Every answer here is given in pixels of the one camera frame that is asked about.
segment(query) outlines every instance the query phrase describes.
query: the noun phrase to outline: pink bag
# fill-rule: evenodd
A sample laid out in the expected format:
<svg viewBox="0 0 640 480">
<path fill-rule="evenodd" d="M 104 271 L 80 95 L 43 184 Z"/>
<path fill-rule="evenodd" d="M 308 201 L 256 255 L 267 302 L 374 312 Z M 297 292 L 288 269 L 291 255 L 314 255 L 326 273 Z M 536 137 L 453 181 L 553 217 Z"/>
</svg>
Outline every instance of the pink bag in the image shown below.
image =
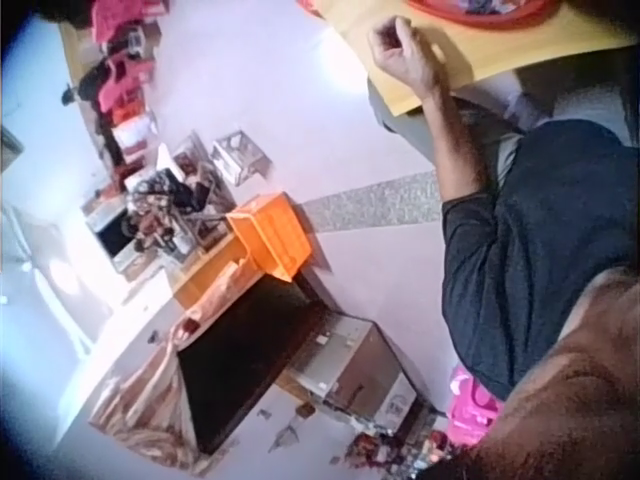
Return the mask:
<svg viewBox="0 0 640 480">
<path fill-rule="evenodd" d="M 454 398 L 449 409 L 447 436 L 455 444 L 475 445 L 500 414 L 502 402 L 461 365 L 453 371 L 451 390 Z"/>
</svg>

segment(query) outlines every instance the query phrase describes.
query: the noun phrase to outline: white floor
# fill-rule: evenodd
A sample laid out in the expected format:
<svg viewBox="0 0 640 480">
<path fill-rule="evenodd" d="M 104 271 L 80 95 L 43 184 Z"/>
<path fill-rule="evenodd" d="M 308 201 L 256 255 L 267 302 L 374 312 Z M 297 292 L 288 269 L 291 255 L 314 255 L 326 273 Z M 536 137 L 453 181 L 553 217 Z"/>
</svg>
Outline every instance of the white floor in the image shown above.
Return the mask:
<svg viewBox="0 0 640 480">
<path fill-rule="evenodd" d="M 174 2 L 161 19 L 152 105 L 175 147 L 244 129 L 273 165 L 239 202 L 286 191 L 295 202 L 431 169 L 370 110 L 366 73 L 342 39 L 293 0 Z M 440 314 L 443 243 L 425 224 L 319 235 L 315 276 L 345 312 L 377 321 L 440 409 L 456 362 Z"/>
</svg>

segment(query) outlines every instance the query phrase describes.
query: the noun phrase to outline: black cloth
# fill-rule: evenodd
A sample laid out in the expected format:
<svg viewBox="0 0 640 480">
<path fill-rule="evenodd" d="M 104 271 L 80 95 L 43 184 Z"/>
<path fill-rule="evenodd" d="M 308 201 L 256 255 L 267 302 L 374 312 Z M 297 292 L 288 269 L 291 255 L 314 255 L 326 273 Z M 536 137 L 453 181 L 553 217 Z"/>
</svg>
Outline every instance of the black cloth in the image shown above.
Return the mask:
<svg viewBox="0 0 640 480">
<path fill-rule="evenodd" d="M 163 169 L 161 174 L 167 179 L 168 191 L 172 196 L 171 203 L 182 215 L 191 215 L 204 210 L 207 206 L 210 187 L 202 182 L 196 182 L 192 190 L 178 180 L 168 168 Z"/>
<path fill-rule="evenodd" d="M 91 67 L 78 82 L 78 96 L 85 102 L 95 102 L 98 100 L 100 90 L 111 75 L 111 69 L 107 64 L 107 58 L 103 58 L 96 65 Z"/>
<path fill-rule="evenodd" d="M 594 277 L 637 268 L 638 150 L 592 122 L 546 123 L 499 195 L 442 208 L 443 316 L 464 366 L 504 400 Z"/>
</svg>

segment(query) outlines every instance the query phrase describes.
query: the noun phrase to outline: pink chair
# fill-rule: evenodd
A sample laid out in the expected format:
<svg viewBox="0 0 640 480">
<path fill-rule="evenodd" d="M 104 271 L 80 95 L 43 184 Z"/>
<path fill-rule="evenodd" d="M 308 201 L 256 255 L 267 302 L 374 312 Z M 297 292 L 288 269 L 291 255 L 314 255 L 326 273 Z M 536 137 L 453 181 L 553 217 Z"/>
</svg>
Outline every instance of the pink chair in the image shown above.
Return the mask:
<svg viewBox="0 0 640 480">
<path fill-rule="evenodd" d="M 138 89 L 151 76 L 154 63 L 153 60 L 131 60 L 126 51 L 112 55 L 108 60 L 111 76 L 98 94 L 100 110 L 108 112 L 123 96 Z"/>
<path fill-rule="evenodd" d="M 96 0 L 91 10 L 93 40 L 108 42 L 120 25 L 165 13 L 163 0 Z"/>
<path fill-rule="evenodd" d="M 458 445 L 475 445 L 491 428 L 502 403 L 460 365 L 453 371 L 451 390 L 447 436 Z"/>
</svg>

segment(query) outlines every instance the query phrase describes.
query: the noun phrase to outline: desk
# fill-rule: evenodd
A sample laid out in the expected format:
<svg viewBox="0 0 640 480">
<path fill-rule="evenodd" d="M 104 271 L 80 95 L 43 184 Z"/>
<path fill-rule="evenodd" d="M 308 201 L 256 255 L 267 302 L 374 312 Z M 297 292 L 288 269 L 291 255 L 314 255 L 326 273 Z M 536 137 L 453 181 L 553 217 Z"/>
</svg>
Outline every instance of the desk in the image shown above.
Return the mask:
<svg viewBox="0 0 640 480">
<path fill-rule="evenodd" d="M 369 52 L 369 31 L 392 15 L 410 18 L 438 45 L 446 58 L 452 88 L 545 60 L 637 42 L 634 35 L 567 5 L 541 25 L 510 31 L 457 25 L 420 12 L 404 0 L 315 0 L 315 5 L 355 51 L 394 115 L 412 110 L 420 102 L 406 86 L 380 71 Z"/>
</svg>

